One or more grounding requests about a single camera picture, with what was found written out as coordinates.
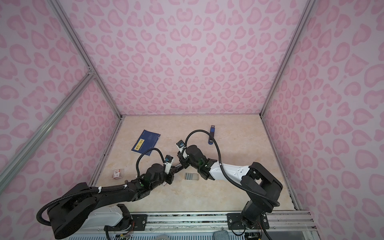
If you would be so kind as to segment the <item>staple tray with staples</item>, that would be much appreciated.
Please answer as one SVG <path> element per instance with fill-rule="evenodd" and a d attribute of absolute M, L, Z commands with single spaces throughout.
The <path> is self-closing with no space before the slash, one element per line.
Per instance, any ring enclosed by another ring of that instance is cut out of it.
<path fill-rule="evenodd" d="M 199 175 L 194 173 L 185 173 L 185 180 L 188 181 L 198 181 Z"/>

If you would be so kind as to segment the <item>blue long stapler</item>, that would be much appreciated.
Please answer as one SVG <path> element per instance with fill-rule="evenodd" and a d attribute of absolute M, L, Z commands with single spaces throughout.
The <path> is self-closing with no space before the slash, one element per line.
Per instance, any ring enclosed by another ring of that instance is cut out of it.
<path fill-rule="evenodd" d="M 214 135 L 215 135 L 215 126 L 214 125 L 211 125 L 210 127 L 210 136 L 209 136 L 209 140 L 208 140 L 208 144 L 209 145 L 213 145 L 214 144 Z"/>

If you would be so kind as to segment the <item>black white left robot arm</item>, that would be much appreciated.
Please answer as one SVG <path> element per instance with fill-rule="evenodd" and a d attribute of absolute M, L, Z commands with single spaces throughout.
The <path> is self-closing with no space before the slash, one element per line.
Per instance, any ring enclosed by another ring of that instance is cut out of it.
<path fill-rule="evenodd" d="M 153 164 L 145 174 L 121 185 L 97 188 L 86 183 L 77 184 L 64 196 L 44 205 L 37 213 L 37 220 L 52 227 L 55 239 L 67 238 L 81 228 L 92 211 L 121 202 L 139 201 L 163 183 L 170 185 L 182 168 L 171 167 L 166 173 L 163 165 Z"/>

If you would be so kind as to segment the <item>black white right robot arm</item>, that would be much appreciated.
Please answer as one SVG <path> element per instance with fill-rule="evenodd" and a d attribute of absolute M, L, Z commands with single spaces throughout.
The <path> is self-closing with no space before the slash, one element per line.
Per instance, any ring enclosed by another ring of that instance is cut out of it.
<path fill-rule="evenodd" d="M 261 226 L 263 216 L 280 206 L 278 199 L 283 185 L 262 164 L 227 165 L 206 158 L 196 145 L 187 147 L 183 141 L 176 145 L 180 164 L 185 169 L 191 166 L 204 180 L 227 180 L 247 193 L 250 200 L 240 213 L 240 222 L 244 227 L 254 229 Z"/>

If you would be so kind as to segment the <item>dark blue booklet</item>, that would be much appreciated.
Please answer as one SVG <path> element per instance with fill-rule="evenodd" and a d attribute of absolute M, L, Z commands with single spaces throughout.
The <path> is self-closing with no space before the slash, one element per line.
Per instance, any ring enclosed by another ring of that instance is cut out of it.
<path fill-rule="evenodd" d="M 156 146 L 160 136 L 161 136 L 160 134 L 143 130 L 140 137 L 132 147 L 131 151 L 135 153 L 143 154 L 144 152 Z"/>

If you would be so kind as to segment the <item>small red white staple box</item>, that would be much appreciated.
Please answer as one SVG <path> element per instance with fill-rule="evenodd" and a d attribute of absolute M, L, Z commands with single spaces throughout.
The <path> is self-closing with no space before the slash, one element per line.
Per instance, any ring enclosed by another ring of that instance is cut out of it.
<path fill-rule="evenodd" d="M 113 172 L 113 179 L 114 180 L 121 179 L 123 175 L 124 175 L 124 169 L 116 169 Z"/>

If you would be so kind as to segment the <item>grey cloth pad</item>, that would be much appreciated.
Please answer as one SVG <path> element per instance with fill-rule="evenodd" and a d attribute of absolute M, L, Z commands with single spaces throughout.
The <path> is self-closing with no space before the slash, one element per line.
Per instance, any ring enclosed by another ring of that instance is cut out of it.
<path fill-rule="evenodd" d="M 225 230 L 214 232 L 213 240 L 230 240 L 229 233 Z"/>

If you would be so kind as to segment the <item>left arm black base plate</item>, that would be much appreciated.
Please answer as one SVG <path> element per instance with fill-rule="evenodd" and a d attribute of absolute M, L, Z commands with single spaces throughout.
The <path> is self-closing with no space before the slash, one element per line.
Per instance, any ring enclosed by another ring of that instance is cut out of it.
<path fill-rule="evenodd" d="M 116 226 L 104 226 L 104 231 L 144 231 L 146 228 L 147 220 L 148 215 L 145 214 L 133 214 L 129 217 L 123 216 L 123 219 L 117 223 Z"/>

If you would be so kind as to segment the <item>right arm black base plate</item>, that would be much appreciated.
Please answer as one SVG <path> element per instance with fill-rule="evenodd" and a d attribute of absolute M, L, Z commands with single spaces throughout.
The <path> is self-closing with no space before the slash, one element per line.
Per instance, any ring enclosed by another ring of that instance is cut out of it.
<path fill-rule="evenodd" d="M 228 228 L 230 230 L 269 230 L 270 225 L 266 215 L 258 215 L 250 219 L 241 213 L 226 214 Z"/>

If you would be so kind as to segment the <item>aluminium front rail frame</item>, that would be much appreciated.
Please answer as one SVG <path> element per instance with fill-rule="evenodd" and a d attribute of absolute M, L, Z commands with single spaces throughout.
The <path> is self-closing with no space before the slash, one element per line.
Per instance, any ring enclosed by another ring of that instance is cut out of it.
<path fill-rule="evenodd" d="M 320 238 L 314 220 L 306 211 L 274 211 L 265 214 L 270 229 L 230 230 L 228 213 L 240 212 L 137 212 L 148 215 L 144 231 L 104 231 L 104 226 L 116 226 L 123 219 L 118 210 L 109 208 L 92 213 L 81 228 L 65 240 L 151 240 L 157 236 L 170 239 L 213 239 L 214 232 L 225 230 L 231 240 L 272 238 L 274 240 L 318 240 Z"/>

